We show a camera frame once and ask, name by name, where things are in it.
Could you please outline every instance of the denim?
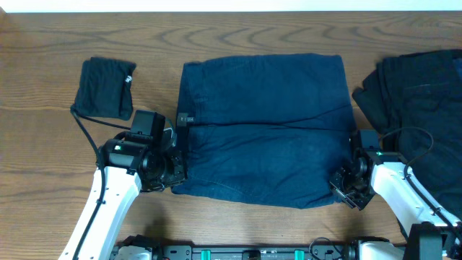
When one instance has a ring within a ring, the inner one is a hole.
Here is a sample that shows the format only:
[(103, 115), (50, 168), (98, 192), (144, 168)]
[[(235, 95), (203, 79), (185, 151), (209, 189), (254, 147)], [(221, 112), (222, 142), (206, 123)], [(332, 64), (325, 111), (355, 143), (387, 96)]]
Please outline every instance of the denim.
[(232, 202), (308, 208), (336, 201), (329, 176), (356, 128), (340, 56), (234, 56), (185, 64), (177, 127), (188, 180), (172, 188)]

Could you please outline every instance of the table surface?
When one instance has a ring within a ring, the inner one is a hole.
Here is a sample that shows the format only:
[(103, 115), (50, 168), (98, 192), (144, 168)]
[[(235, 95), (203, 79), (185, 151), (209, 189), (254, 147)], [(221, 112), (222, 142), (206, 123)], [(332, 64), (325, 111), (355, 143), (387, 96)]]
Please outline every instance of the table surface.
[[(174, 118), (185, 62), (340, 54), (351, 92), (386, 56), (460, 48), (461, 18), (460, 12), (0, 14), (0, 259), (56, 259), (82, 212), (95, 156), (69, 106), (85, 59), (136, 62), (135, 109)], [(370, 128), (355, 104), (354, 114), (359, 127)], [(86, 126), (98, 144), (118, 131)], [(379, 196), (358, 212), (343, 204), (300, 210), (142, 194), (119, 239), (136, 234), (196, 245), (300, 245), (358, 235), (404, 242)]]

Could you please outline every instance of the dark clothing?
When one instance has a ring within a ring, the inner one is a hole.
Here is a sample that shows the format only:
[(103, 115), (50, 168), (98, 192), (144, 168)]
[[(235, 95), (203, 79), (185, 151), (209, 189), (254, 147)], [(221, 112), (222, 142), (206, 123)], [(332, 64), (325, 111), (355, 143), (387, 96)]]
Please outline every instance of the dark clothing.
[[(381, 134), (405, 126), (428, 130), (431, 153), (413, 165), (420, 183), (449, 212), (462, 218), (462, 51), (416, 53), (386, 58), (353, 98)], [(383, 146), (407, 160), (425, 152), (428, 136), (406, 129)]]
[(129, 120), (131, 76), (136, 64), (92, 57), (82, 64), (80, 87), (72, 108), (82, 116)]
[(185, 64), (178, 113), (194, 121), (177, 127), (188, 180), (174, 193), (296, 208), (335, 201), (328, 178), (350, 158), (356, 127), (340, 56)]

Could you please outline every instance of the black cloth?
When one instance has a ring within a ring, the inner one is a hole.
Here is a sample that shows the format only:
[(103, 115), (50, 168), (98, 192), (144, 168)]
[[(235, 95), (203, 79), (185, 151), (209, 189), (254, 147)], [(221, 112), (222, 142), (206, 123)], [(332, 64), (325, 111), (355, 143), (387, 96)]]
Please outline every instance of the black cloth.
[(133, 112), (131, 79), (135, 63), (92, 57), (82, 64), (72, 108), (82, 116), (129, 120)]
[[(449, 212), (462, 218), (462, 51), (436, 51), (386, 58), (353, 98), (381, 134), (418, 126), (435, 138), (431, 153), (412, 169), (420, 183)], [(403, 130), (384, 141), (407, 160), (430, 145), (418, 130)]]

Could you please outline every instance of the black cable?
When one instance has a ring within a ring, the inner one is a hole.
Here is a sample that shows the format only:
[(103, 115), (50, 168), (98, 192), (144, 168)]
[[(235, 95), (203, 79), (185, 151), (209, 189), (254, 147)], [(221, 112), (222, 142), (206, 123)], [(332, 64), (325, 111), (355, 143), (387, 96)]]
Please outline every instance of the black cable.
[(100, 209), (101, 204), (105, 203), (105, 201), (103, 201), (103, 199), (104, 199), (104, 194), (105, 194), (105, 191), (106, 191), (106, 174), (104, 173), (104, 168), (105, 168), (104, 161), (103, 161), (103, 159), (101, 157), (100, 152), (98, 151), (98, 148), (96, 147), (95, 142), (93, 141), (93, 139), (90, 136), (90, 134), (88, 133), (88, 131), (85, 129), (82, 122), (79, 120), (79, 116), (77, 115), (76, 111), (71, 109), (71, 114), (73, 115), (73, 117), (74, 117), (75, 121), (77, 122), (77, 124), (79, 125), (80, 129), (84, 132), (85, 136), (88, 139), (88, 142), (92, 145), (93, 151), (95, 151), (95, 154), (96, 154), (98, 168), (101, 171), (100, 198), (96, 201), (95, 210), (93, 211), (92, 216), (88, 220), (87, 226), (85, 227), (84, 232), (82, 233), (82, 237), (80, 238), (79, 243), (77, 244), (77, 247), (75, 249), (74, 256), (72, 257), (73, 260), (77, 260), (79, 258), (80, 249), (82, 248), (82, 245), (83, 245), (83, 243), (85, 241), (85, 238), (87, 237), (88, 231), (90, 230), (90, 227), (92, 226), (92, 223), (95, 220), (96, 214), (98, 213), (98, 210)]
[(396, 133), (398, 133), (400, 131), (403, 131), (403, 130), (406, 130), (406, 129), (416, 129), (416, 130), (419, 130), (419, 131), (422, 131), (422, 132), (426, 133), (427, 136), (430, 138), (430, 146), (428, 147), (427, 151), (425, 151), (424, 153), (422, 153), (420, 155), (417, 155), (412, 160), (408, 161), (406, 166), (404, 166), (404, 170), (403, 170), (404, 178), (407, 180), (409, 185), (416, 191), (416, 193), (422, 198), (422, 200), (430, 207), (430, 209), (448, 226), (450, 231), (459, 239), (459, 241), (462, 241), (462, 235), (456, 230), (456, 228), (453, 226), (453, 223), (451, 223), (445, 217), (445, 215), (443, 215), (441, 213), (441, 211), (440, 211), (441, 208), (438, 208), (435, 205), (433, 205), (433, 203), (429, 199), (427, 199), (427, 197), (425, 197), (425, 195), (416, 187), (416, 185), (412, 181), (411, 175), (407, 173), (407, 170), (409, 169), (409, 166), (411, 166), (413, 163), (415, 163), (418, 159), (420, 159), (420, 158), (424, 157), (425, 155), (427, 155), (433, 149), (433, 145), (435, 144), (435, 140), (433, 139), (433, 135), (430, 132), (428, 132), (426, 129), (423, 129), (421, 127), (405, 126), (405, 127), (395, 129), (395, 130), (383, 135), (381, 138), (379, 138), (379, 141), (381, 141), (382, 139), (384, 139), (386, 137), (389, 137), (390, 135), (396, 134)]
[(384, 138), (386, 137), (389, 137), (390, 135), (393, 135), (393, 134), (396, 134), (396, 133), (399, 133), (400, 131), (403, 131), (403, 130), (406, 130), (406, 129), (415, 129), (415, 130), (419, 130), (419, 131), (423, 131), (429, 138), (430, 138), (430, 146), (428, 147), (427, 151), (423, 152), (422, 154), (420, 155), (417, 155), (416, 157), (414, 157), (412, 160), (408, 161), (408, 163), (406, 164), (406, 166), (404, 166), (404, 177), (407, 177), (408, 173), (407, 173), (407, 170), (409, 169), (409, 166), (413, 165), (418, 159), (424, 157), (425, 155), (427, 155), (430, 151), (432, 151), (433, 149), (433, 144), (435, 143), (435, 140), (433, 139), (433, 135), (428, 132), (427, 130), (423, 129), (422, 127), (417, 127), (417, 126), (405, 126), (405, 127), (400, 127), (398, 129), (395, 129), (391, 132), (388, 132), (387, 134), (384, 134), (382, 135), (380, 138), (379, 138), (379, 141), (383, 140)]
[(313, 242), (311, 242), (310, 246), (308, 247), (308, 253), (316, 260), (321, 260), (319, 259), (314, 253), (313, 253), (313, 245), (316, 241), (320, 240), (320, 239), (324, 239), (325, 241), (328, 241), (335, 249), (335, 251), (337, 251), (337, 253), (340, 254), (340, 257), (337, 258), (337, 259), (340, 259), (343, 255), (341, 254), (341, 251), (334, 245), (334, 242), (332, 242), (330, 239), (328, 238), (324, 238), (324, 237), (319, 237), (319, 238), (316, 238), (315, 240), (313, 240)]
[(89, 118), (88, 116), (83, 116), (83, 115), (79, 114), (79, 112), (77, 112), (77, 110), (75, 110), (74, 108), (71, 108), (71, 113), (75, 113), (78, 117), (86, 119), (86, 120), (91, 121), (91, 122), (95, 122), (95, 123), (98, 123), (98, 124), (103, 124), (105, 126), (112, 126), (112, 127), (116, 127), (116, 128), (120, 128), (120, 129), (130, 130), (130, 127), (127, 127), (127, 126), (119, 126), (119, 125), (116, 125), (114, 123), (108, 123), (108, 122), (100, 121), (100, 120), (97, 120), (97, 119)]

